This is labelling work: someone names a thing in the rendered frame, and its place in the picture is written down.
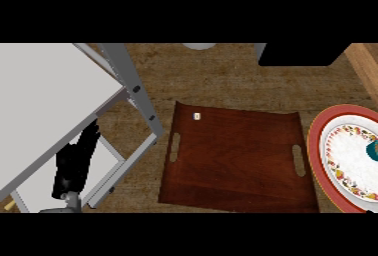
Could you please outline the dark brown wooden tray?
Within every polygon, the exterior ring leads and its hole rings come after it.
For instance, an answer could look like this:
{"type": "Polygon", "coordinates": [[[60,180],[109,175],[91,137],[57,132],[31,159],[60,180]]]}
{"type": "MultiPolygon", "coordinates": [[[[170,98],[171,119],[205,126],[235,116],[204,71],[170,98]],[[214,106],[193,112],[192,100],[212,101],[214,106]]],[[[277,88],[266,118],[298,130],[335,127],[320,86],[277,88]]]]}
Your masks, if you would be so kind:
{"type": "Polygon", "coordinates": [[[233,212],[316,213],[313,179],[295,172],[305,145],[300,115],[175,105],[177,159],[167,160],[158,201],[233,212]],[[201,113],[201,120],[193,120],[201,113]]]}

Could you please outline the grey metal frame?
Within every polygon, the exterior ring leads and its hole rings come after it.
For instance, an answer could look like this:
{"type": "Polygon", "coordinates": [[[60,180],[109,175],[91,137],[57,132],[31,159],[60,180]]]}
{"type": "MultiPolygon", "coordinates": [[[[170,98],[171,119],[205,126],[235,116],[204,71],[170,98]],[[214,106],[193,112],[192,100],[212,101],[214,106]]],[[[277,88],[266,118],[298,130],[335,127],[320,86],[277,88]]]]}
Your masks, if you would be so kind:
{"type": "Polygon", "coordinates": [[[84,43],[74,45],[74,52],[87,65],[96,68],[85,87],[72,84],[68,90],[68,112],[53,121],[65,125],[60,136],[49,143],[49,149],[38,156],[20,175],[12,191],[19,211],[37,213],[44,209],[65,206],[62,200],[51,198],[54,183],[56,153],[63,146],[78,140],[78,135],[90,122],[103,115],[113,104],[125,100],[144,118],[152,133],[130,157],[122,157],[106,139],[99,140],[93,164],[84,190],[80,193],[81,205],[94,208],[111,194],[116,184],[164,133],[153,106],[124,45],[102,44],[91,49],[84,43]]]}

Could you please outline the pale grey round object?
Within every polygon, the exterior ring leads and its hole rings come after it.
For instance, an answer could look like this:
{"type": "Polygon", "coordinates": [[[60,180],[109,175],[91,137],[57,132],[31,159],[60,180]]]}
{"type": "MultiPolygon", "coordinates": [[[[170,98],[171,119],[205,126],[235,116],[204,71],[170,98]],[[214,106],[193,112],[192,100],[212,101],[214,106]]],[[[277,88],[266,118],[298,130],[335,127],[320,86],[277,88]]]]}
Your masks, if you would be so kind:
{"type": "Polygon", "coordinates": [[[183,43],[183,46],[192,50],[206,50],[215,46],[215,43],[183,43]]]}

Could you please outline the teal object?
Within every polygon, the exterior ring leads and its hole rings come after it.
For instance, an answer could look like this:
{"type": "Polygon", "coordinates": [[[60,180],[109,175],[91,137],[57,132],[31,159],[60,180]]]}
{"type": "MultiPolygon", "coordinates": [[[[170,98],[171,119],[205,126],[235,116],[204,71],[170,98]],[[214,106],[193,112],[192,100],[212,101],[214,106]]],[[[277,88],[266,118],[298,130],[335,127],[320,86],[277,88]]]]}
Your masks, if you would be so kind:
{"type": "Polygon", "coordinates": [[[378,140],[370,142],[370,144],[366,146],[366,153],[370,159],[378,162],[378,140]]]}

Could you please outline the large flat pale grey door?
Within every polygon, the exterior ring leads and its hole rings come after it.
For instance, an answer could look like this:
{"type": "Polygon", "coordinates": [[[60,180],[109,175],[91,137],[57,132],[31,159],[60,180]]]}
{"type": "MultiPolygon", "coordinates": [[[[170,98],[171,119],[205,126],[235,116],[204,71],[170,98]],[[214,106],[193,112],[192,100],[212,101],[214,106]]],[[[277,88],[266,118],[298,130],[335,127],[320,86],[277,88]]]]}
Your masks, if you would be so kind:
{"type": "Polygon", "coordinates": [[[0,200],[121,92],[109,72],[84,43],[0,43],[0,200]]]}

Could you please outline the red-rimmed floral plate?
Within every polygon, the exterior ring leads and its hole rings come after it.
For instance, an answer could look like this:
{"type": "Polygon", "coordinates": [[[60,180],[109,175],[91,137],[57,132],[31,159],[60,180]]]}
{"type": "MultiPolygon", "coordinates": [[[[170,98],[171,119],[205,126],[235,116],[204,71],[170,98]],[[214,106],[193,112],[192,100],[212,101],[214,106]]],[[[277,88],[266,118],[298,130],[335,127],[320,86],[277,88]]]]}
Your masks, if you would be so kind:
{"type": "Polygon", "coordinates": [[[366,146],[378,140],[378,113],[341,104],[316,116],[307,155],[322,191],[345,213],[378,213],[378,162],[366,146]]]}

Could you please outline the black appliance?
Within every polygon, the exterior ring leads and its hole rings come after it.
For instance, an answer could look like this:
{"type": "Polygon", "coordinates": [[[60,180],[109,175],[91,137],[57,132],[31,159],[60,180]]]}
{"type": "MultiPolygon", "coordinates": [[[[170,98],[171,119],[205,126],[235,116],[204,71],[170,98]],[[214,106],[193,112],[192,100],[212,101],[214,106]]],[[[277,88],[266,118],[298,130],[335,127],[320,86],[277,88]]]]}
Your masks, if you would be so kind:
{"type": "Polygon", "coordinates": [[[255,43],[260,66],[329,66],[348,43],[255,43]]]}

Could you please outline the pale wooden beam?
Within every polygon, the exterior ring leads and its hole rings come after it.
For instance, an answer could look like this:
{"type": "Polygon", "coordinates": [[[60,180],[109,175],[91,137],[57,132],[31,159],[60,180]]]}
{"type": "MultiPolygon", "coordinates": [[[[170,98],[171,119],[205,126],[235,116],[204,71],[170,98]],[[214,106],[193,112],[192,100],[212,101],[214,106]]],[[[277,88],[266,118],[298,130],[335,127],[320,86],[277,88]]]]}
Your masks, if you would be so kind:
{"type": "Polygon", "coordinates": [[[378,43],[353,43],[344,54],[370,98],[378,104],[378,43]]]}

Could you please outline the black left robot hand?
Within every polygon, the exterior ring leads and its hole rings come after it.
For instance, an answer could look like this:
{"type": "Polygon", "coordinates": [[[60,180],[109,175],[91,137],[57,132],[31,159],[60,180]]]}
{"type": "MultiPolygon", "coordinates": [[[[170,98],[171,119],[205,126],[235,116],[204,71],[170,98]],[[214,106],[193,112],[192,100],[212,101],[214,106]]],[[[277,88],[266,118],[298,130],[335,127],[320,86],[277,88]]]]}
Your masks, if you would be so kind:
{"type": "Polygon", "coordinates": [[[93,121],[84,128],[75,144],[66,144],[56,153],[56,175],[51,197],[60,199],[69,192],[84,189],[91,156],[100,137],[99,125],[93,121]]]}

